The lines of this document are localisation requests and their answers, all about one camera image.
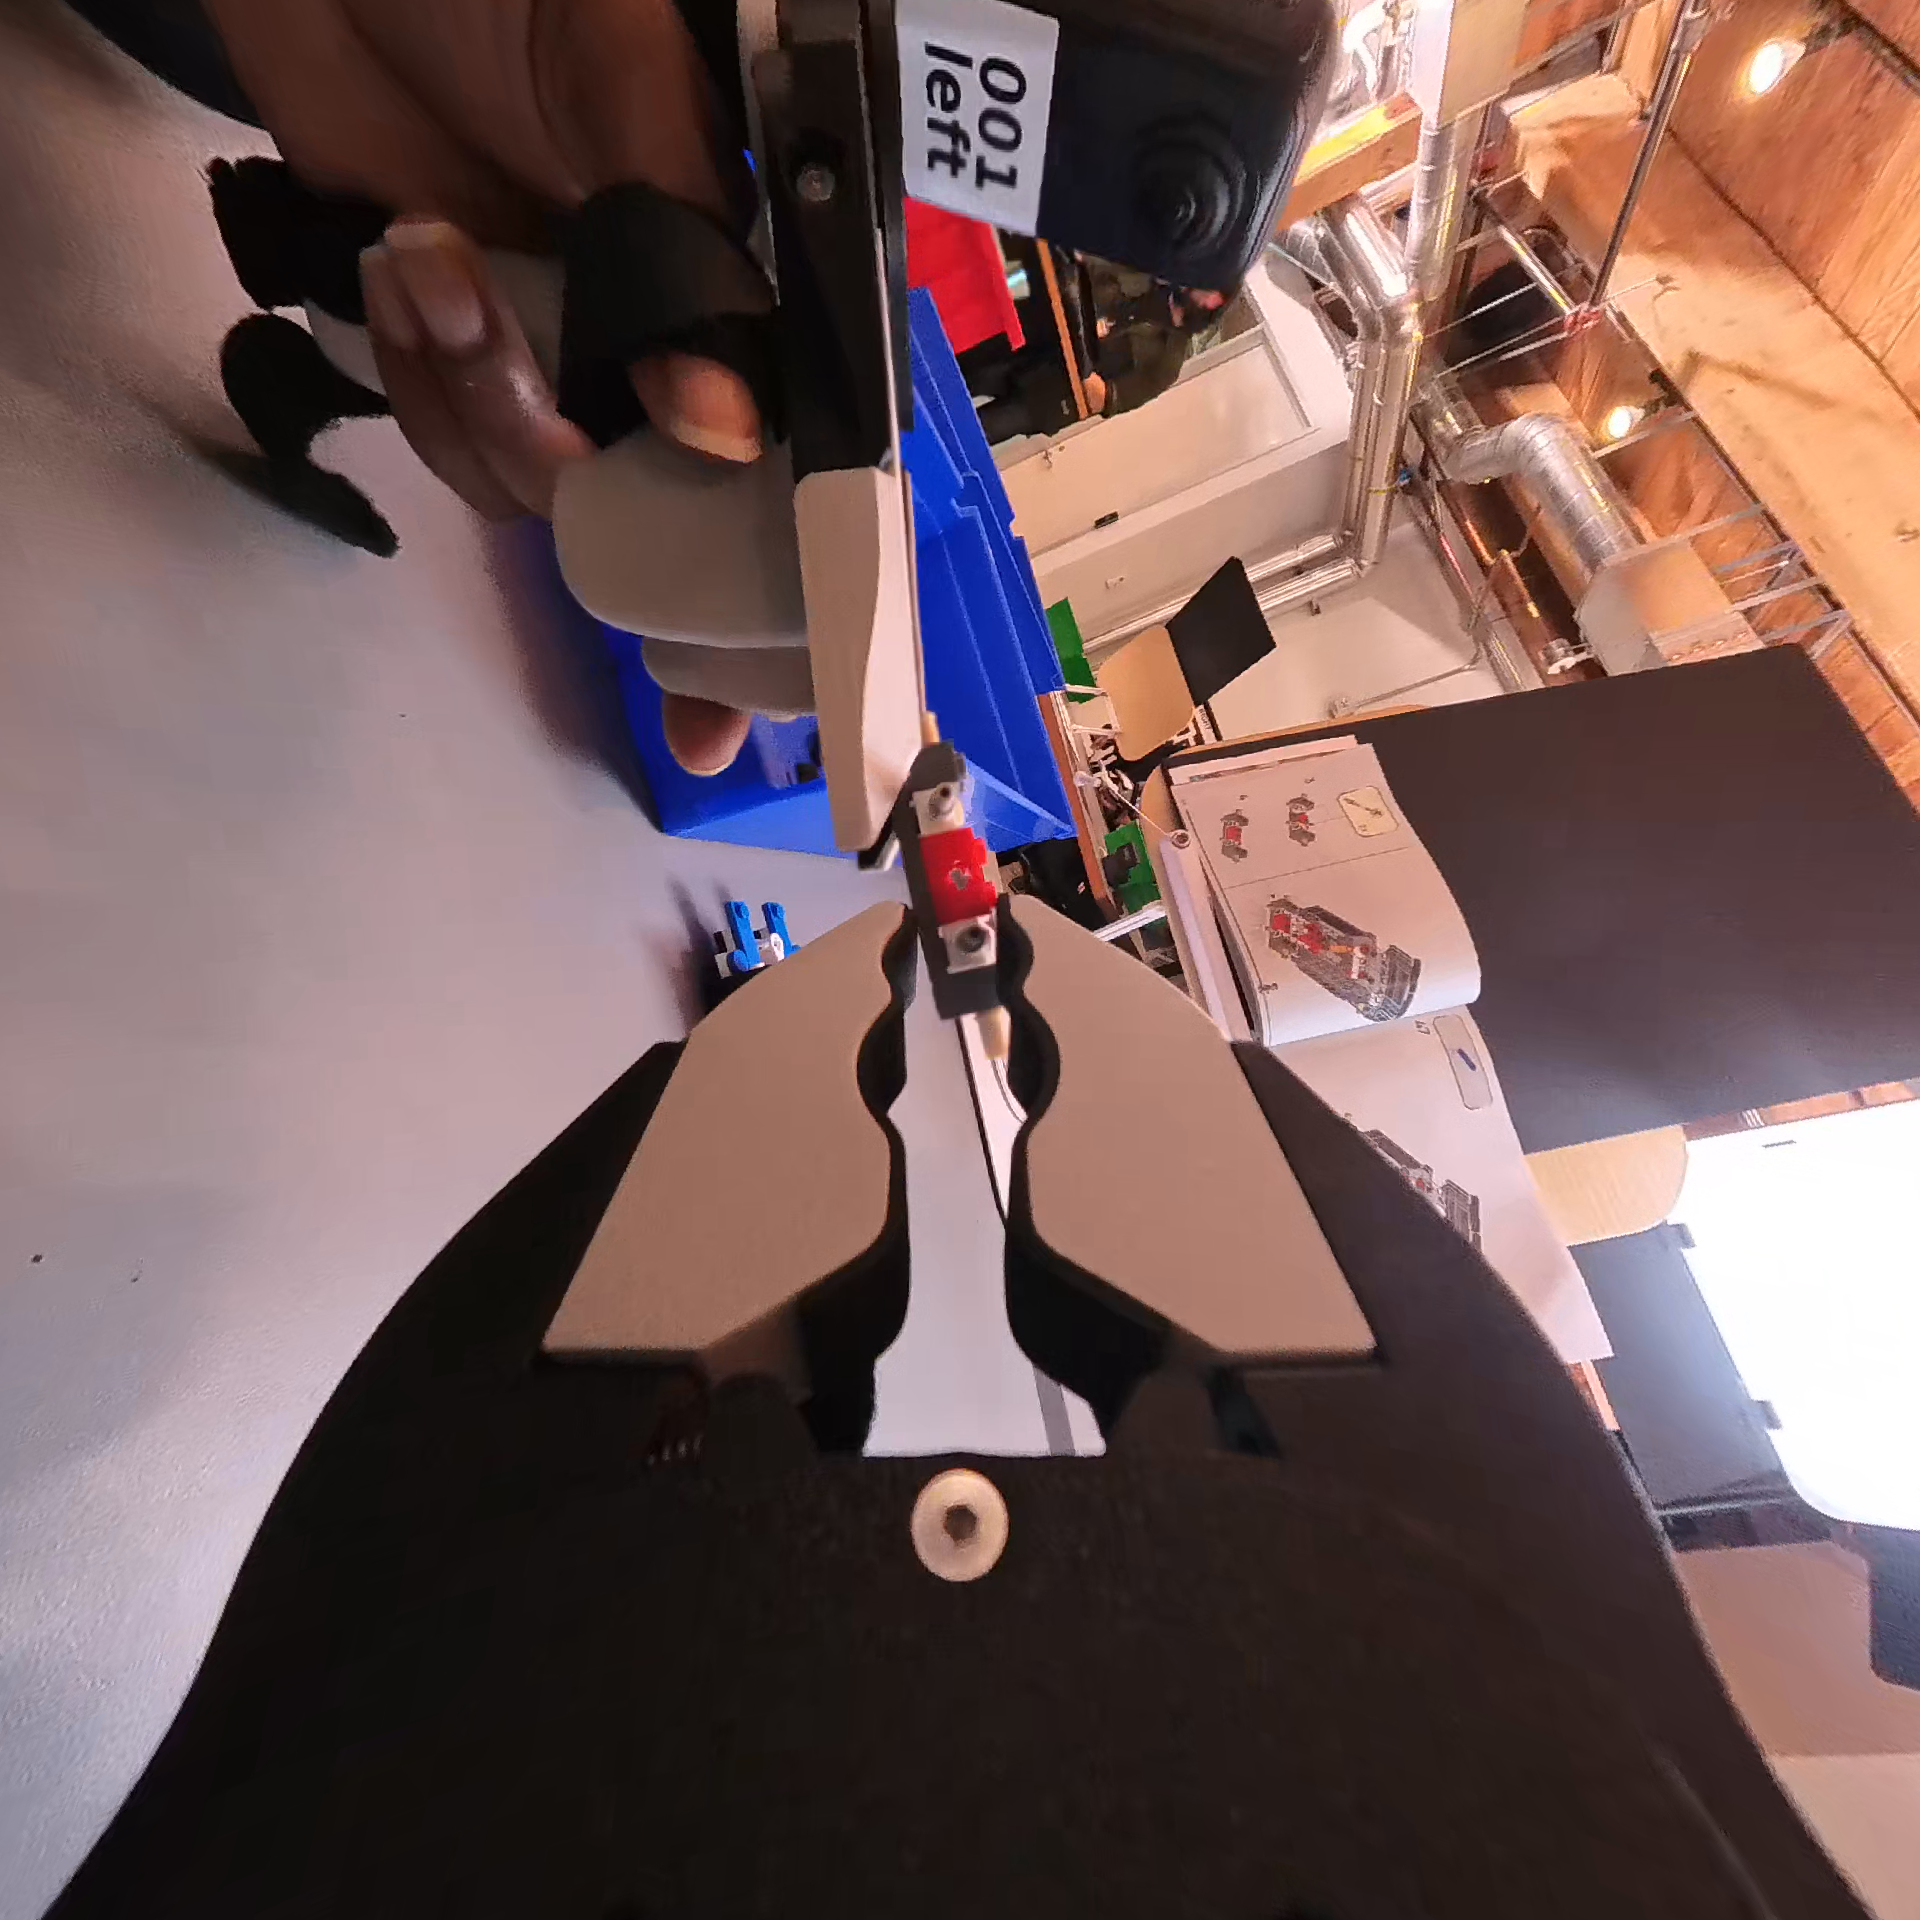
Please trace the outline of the cardboard box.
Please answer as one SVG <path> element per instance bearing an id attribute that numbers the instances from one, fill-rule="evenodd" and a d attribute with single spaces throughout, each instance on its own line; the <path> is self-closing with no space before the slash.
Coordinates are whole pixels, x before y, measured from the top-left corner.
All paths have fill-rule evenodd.
<path id="1" fill-rule="evenodd" d="M 1139 631 L 1093 663 L 1108 699 L 1117 762 L 1146 765 L 1193 722 L 1199 701 L 1169 624 Z"/>

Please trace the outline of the partly built lego car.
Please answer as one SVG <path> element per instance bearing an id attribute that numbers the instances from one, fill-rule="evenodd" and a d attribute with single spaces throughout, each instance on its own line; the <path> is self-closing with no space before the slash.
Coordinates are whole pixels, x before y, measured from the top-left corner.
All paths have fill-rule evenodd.
<path id="1" fill-rule="evenodd" d="M 723 920 L 711 935 L 711 972 L 707 979 L 711 1000 L 728 1000 L 799 951 L 801 940 L 783 900 L 724 899 Z"/>

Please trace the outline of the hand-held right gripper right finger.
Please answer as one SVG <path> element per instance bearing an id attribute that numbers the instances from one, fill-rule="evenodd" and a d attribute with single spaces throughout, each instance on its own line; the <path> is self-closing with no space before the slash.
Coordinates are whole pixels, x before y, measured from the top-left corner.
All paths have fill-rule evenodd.
<path id="1" fill-rule="evenodd" d="M 1242 1056 L 1183 993 L 1052 908 L 1005 908 L 1005 1314 L 1039 1369 L 1121 1425 L 1154 1378 L 1379 1357 Z"/>

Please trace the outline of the person's left hand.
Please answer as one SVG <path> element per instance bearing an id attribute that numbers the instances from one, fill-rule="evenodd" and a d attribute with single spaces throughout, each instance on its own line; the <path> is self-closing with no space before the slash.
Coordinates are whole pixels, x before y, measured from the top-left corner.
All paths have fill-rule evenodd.
<path id="1" fill-rule="evenodd" d="M 753 175 L 723 88 L 663 3 L 208 3 L 240 89 L 311 188 L 391 212 L 361 253 L 391 413 L 466 506 L 554 512 L 593 455 L 500 290 L 616 185 L 649 185 L 744 234 Z"/>

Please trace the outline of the blue plastic bin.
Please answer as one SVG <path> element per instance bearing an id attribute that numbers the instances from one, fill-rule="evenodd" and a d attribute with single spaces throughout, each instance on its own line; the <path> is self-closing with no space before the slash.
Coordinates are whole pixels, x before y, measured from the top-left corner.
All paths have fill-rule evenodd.
<path id="1" fill-rule="evenodd" d="M 1069 839 L 1073 808 L 1040 697 L 1066 689 L 1040 589 L 933 293 L 907 293 L 914 424 L 904 463 L 914 493 L 919 631 L 929 705 L 975 780 L 969 818 L 1000 857 Z M 642 668 L 640 631 L 602 619 L 661 832 L 682 839 L 841 857 L 832 839 L 817 720 L 760 719 L 715 777 L 666 748 L 663 692 Z"/>

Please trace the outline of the beige wooden chair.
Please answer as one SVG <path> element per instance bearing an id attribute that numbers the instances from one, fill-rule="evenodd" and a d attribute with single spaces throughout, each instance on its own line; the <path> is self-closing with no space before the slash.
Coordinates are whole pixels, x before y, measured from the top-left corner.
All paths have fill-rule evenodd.
<path id="1" fill-rule="evenodd" d="M 1680 1124 L 1525 1154 L 1554 1235 L 1586 1247 L 1661 1227 L 1690 1176 Z"/>

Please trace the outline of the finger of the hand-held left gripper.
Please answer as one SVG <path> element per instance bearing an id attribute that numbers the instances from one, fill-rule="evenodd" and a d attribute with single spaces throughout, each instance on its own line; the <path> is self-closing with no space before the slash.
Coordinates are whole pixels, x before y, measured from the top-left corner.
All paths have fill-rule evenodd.
<path id="1" fill-rule="evenodd" d="M 927 692 L 904 464 L 799 481 L 796 524 L 835 843 L 860 860 L 890 860 L 905 781 L 939 737 Z"/>

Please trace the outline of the black partition panel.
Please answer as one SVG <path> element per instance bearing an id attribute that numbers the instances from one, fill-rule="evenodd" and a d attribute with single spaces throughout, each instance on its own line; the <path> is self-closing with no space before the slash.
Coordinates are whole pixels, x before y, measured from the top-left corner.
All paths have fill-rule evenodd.
<path id="1" fill-rule="evenodd" d="M 1917 1075 L 1917 820 L 1781 647 L 1368 719 L 1528 1153 Z"/>

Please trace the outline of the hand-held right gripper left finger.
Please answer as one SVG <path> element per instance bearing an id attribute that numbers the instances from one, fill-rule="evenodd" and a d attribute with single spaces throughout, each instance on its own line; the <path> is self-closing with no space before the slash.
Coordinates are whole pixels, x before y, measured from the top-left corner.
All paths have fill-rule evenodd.
<path id="1" fill-rule="evenodd" d="M 907 912 L 877 903 L 701 1020 L 545 1332 L 563 1362 L 769 1376 L 871 1419 L 907 1307 Z"/>

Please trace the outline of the red plastic bin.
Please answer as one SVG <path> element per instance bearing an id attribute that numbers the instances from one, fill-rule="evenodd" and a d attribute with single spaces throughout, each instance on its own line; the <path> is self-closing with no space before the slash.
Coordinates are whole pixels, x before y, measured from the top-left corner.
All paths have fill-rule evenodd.
<path id="1" fill-rule="evenodd" d="M 994 343 L 1025 347 L 1025 325 L 993 227 L 907 200 L 904 241 L 907 285 L 929 293 L 953 353 Z"/>

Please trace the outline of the small red black lego piece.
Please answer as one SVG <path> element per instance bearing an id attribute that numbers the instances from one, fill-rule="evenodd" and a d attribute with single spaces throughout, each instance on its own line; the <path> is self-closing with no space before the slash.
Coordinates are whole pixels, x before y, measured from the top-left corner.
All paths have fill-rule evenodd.
<path id="1" fill-rule="evenodd" d="M 1001 1009 L 1001 890 L 969 801 L 965 755 L 936 739 L 912 760 L 890 817 L 933 1005 L 947 1023 Z"/>

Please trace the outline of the silver ventilation duct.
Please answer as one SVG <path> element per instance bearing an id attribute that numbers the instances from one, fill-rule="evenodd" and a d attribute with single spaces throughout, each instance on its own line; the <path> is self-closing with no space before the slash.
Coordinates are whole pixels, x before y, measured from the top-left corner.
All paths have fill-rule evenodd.
<path id="1" fill-rule="evenodd" d="M 1761 647 L 1749 619 L 1680 541 L 1650 541 L 1601 455 L 1565 417 L 1485 424 L 1448 370 L 1424 368 L 1418 284 L 1401 243 L 1362 196 L 1284 234 L 1287 252 L 1341 298 L 1355 323 L 1352 464 L 1335 567 L 1359 579 L 1385 549 L 1408 442 L 1436 493 L 1516 484 L 1523 527 L 1568 561 L 1573 639 L 1540 639 L 1539 675 L 1594 666 L 1621 677 L 1698 666 Z"/>

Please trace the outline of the open instruction booklet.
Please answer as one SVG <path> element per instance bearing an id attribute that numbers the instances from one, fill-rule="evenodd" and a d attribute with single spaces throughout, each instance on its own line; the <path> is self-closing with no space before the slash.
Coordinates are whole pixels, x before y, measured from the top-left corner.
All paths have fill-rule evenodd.
<path id="1" fill-rule="evenodd" d="M 1377 751 L 1295 740 L 1165 781 L 1251 1039 L 1488 1263 L 1561 1362 L 1609 1357 L 1472 1017 L 1471 925 Z"/>

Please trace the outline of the black computer monitor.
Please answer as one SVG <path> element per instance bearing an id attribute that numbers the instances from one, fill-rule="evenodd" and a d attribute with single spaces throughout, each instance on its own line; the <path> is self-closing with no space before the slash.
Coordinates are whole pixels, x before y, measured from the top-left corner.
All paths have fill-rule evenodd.
<path id="1" fill-rule="evenodd" d="M 1239 557 L 1223 561 L 1171 617 L 1169 643 L 1193 708 L 1209 706 L 1275 651 L 1269 617 Z"/>

